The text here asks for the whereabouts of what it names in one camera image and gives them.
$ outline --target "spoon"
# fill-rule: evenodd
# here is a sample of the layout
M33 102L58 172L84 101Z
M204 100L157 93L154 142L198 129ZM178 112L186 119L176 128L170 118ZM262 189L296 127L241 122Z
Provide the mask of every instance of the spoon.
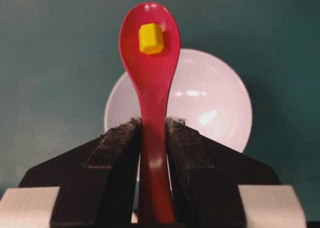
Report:
M164 48L153 55L139 50L139 29L148 23L160 25L163 31ZM139 98L142 118L138 223L173 223L165 117L180 52L180 32L174 17L159 3L138 4L123 21L119 50Z

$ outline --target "small yellow object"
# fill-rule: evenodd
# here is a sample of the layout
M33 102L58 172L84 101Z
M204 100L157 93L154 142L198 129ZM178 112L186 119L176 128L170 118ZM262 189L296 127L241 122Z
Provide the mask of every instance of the small yellow object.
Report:
M153 23L144 24L139 29L139 48L145 54L159 53L164 48L161 26Z

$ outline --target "teal background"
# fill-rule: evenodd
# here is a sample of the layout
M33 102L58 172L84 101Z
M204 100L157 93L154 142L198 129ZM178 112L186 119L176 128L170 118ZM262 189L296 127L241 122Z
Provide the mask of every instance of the teal background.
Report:
M150 0L0 0L0 189L103 132L124 72L118 32ZM253 106L245 154L292 184L320 220L319 0L151 0L176 17L182 47L228 63Z

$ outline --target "yellow cube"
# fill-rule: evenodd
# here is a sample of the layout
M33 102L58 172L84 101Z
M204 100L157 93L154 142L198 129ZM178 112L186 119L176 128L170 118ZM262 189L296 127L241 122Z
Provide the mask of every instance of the yellow cube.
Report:
M159 53L164 48L161 26L153 23L144 24L139 29L139 48L145 54Z

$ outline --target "bowl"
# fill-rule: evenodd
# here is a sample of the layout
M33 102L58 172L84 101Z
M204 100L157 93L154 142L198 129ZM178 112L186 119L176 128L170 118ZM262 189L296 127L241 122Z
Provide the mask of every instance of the bowl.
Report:
M247 145L252 127L248 91L236 72L211 54L181 49L167 110L167 116L184 118L187 126L238 152ZM136 91L125 72L107 100L104 131L140 115Z

